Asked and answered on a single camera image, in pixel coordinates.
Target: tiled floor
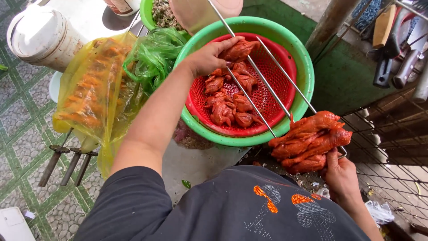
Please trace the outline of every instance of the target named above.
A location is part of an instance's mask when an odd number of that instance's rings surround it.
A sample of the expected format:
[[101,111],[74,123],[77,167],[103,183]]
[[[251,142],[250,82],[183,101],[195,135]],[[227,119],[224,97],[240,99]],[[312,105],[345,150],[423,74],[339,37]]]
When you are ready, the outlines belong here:
[[[62,155],[46,187],[37,187],[52,151],[65,134],[52,129],[56,104],[48,94],[53,71],[17,59],[6,43],[13,16],[25,9],[27,0],[0,0],[0,63],[9,70],[0,75],[0,208],[18,206],[36,218],[27,219],[36,240],[69,240],[94,205],[103,184],[91,160],[84,181],[74,187],[77,172],[66,187],[59,185],[71,154]],[[69,138],[67,147],[78,146]],[[82,158],[76,167],[80,169]]]

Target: green plastic bag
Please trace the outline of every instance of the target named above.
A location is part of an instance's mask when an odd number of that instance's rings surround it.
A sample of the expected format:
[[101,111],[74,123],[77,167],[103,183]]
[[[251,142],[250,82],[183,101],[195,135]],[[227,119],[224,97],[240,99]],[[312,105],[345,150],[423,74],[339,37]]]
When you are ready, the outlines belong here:
[[186,39],[175,28],[155,28],[138,38],[123,62],[123,69],[150,95],[171,72],[185,43]]

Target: black shirt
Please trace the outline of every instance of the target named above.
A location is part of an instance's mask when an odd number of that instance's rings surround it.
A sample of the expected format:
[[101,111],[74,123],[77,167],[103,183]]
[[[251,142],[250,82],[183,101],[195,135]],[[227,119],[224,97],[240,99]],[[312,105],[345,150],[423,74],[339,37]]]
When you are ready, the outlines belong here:
[[234,166],[172,208],[160,175],[129,167],[107,179],[75,241],[369,240],[331,200],[260,166]]

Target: red plastic colander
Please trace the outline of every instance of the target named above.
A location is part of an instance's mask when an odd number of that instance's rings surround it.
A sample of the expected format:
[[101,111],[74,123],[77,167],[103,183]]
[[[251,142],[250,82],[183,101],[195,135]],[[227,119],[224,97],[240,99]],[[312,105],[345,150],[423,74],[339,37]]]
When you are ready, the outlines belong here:
[[[235,33],[235,35],[244,36],[247,41],[257,41],[257,35],[254,33]],[[221,42],[230,38],[231,35],[228,34],[211,40],[210,42]],[[296,83],[296,64],[289,52],[281,45],[272,42],[267,38],[262,36],[259,36],[259,38],[272,52],[276,60],[288,73],[293,82]],[[275,91],[279,99],[282,100],[282,103],[288,110],[293,103],[296,90],[287,80],[287,77],[276,66],[275,62],[270,58],[262,46],[259,48],[259,50],[252,52],[250,56],[268,81],[269,85]],[[253,91],[250,95],[250,98],[257,106],[257,109],[259,109],[260,113],[263,115],[269,126],[273,127],[282,118],[284,118],[285,112],[273,98],[272,94],[269,92],[251,64],[248,63],[247,60],[245,63],[247,64],[248,72],[255,76],[259,81],[257,86],[253,86]],[[222,126],[215,125],[210,119],[211,110],[203,108],[203,106],[205,106],[205,99],[208,97],[208,95],[205,94],[205,80],[207,80],[207,78],[207,76],[203,76],[195,79],[186,100],[186,107],[188,111],[192,115],[197,116],[202,124],[221,135],[233,137],[254,136],[268,130],[266,125],[256,122],[253,122],[253,124],[251,124],[251,126],[247,127],[246,129],[238,126],[236,123],[234,123],[231,127],[227,126],[226,124],[223,124]],[[225,80],[223,87],[226,89],[227,94],[230,97],[233,97],[233,94],[239,91],[239,87],[234,83],[233,80]]]

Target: yellow plastic bag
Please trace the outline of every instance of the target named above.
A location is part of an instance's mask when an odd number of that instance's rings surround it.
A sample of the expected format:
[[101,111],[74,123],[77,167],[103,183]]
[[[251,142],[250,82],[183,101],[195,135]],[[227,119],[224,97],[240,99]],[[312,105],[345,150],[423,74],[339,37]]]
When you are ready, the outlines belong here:
[[73,127],[83,153],[101,145],[97,164],[104,177],[131,121],[148,99],[122,69],[136,39],[127,32],[87,43],[61,77],[53,128],[66,133]]

